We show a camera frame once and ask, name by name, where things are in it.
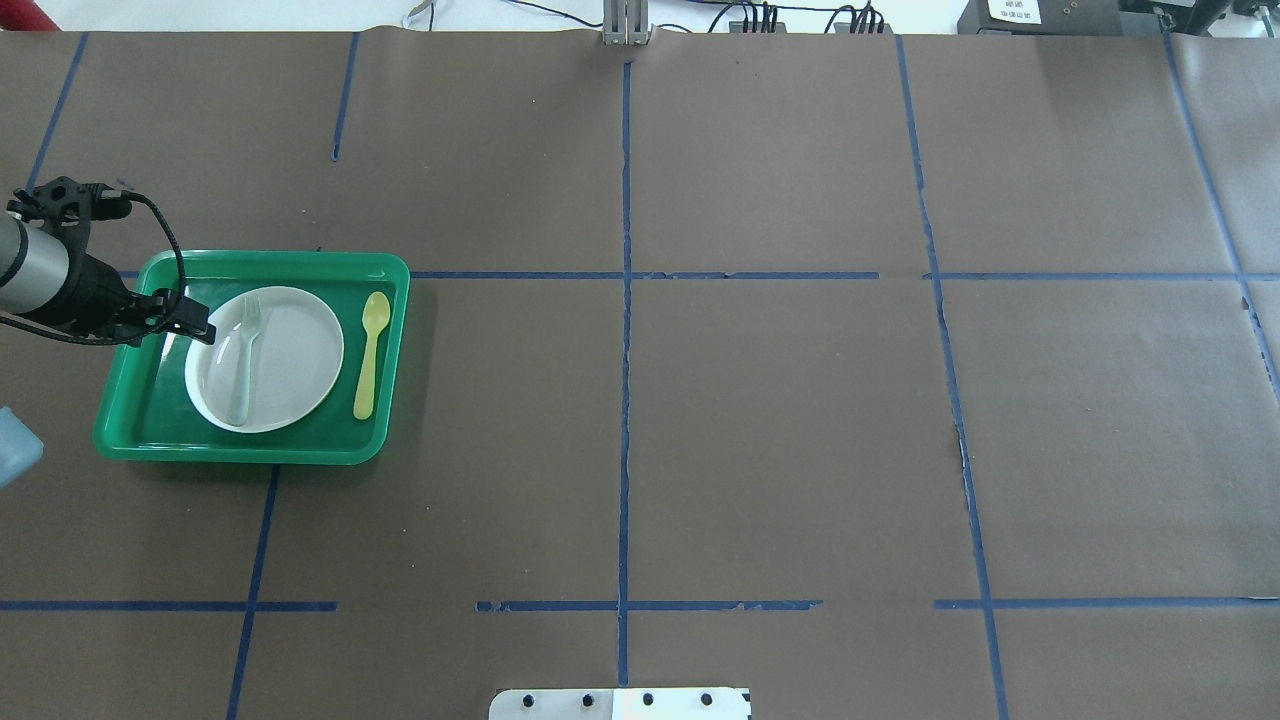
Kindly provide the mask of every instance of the spoon handle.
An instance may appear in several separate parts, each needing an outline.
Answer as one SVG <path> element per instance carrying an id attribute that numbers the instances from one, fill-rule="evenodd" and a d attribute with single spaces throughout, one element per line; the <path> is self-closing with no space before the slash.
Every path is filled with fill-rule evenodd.
<path id="1" fill-rule="evenodd" d="M 367 420 L 374 414 L 374 375 L 378 373 L 378 336 L 365 332 L 365 360 L 360 364 L 360 382 L 356 383 L 355 415 L 357 420 Z"/>

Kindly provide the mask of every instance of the white floor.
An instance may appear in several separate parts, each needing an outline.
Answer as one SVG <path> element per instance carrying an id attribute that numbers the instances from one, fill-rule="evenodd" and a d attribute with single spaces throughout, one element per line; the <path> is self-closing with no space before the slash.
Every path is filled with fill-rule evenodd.
<path id="1" fill-rule="evenodd" d="M 64 29 L 109 31 L 241 31 L 241 29 L 365 29 L 402 24 L 420 0 L 38 0 Z M 603 0 L 535 0 L 593 23 L 600 22 Z M 792 6 L 835 8 L 820 3 L 785 1 Z M 572 20 L 507 0 L 435 0 L 439 31 L 563 29 L 580 27 Z M 965 0 L 877 0 L 876 8 L 901 33 L 955 32 Z M 650 0 L 654 24 L 678 23 L 705 32 L 719 10 L 686 0 Z M 419 14 L 411 27 L 426 29 L 429 13 Z M 739 17 L 733 10 L 731 18 Z M 822 32 L 829 12 L 782 10 L 778 18 L 788 32 Z M 721 20 L 718 31 L 727 29 Z M 1215 26 L 1217 36 L 1260 36 L 1262 24 L 1252 18 L 1229 15 Z"/>

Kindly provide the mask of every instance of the white bracket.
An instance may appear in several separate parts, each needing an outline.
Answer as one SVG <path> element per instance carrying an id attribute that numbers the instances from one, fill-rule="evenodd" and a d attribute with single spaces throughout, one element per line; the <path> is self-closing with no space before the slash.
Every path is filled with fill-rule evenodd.
<path id="1" fill-rule="evenodd" d="M 602 29 L 605 45 L 648 45 L 653 36 L 649 0 L 604 0 Z"/>
<path id="2" fill-rule="evenodd" d="M 741 688 L 503 691 L 489 720 L 750 720 Z"/>

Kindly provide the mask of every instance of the yellow spoon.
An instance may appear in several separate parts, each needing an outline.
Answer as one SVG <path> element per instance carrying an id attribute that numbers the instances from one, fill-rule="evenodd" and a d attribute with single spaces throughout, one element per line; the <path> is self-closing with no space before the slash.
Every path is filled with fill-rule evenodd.
<path id="1" fill-rule="evenodd" d="M 387 323 L 392 320 L 392 305 L 387 301 L 387 296 L 375 292 L 369 296 L 365 302 L 365 336 L 369 341 L 365 342 L 365 361 L 360 365 L 360 382 L 356 384 L 356 407 L 355 414 L 357 420 L 367 420 L 370 415 L 374 414 L 374 388 L 376 383 L 374 382 L 378 374 L 378 336 L 383 334 L 387 328 Z"/>

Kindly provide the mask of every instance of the white plate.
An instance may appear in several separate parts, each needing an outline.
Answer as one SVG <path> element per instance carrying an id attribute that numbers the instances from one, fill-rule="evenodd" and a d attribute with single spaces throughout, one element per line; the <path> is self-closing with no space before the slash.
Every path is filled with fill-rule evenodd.
<path id="1" fill-rule="evenodd" d="M 262 332 L 253 343 L 253 397 L 248 421 L 227 423 L 241 356 L 244 299 L 262 304 Z M 297 423 L 333 389 L 342 369 L 343 338 L 337 315 L 323 300 L 296 287 L 260 287 L 238 295 L 209 316 L 218 341 L 192 342 L 187 395 L 206 420 L 233 433 L 265 433 Z"/>

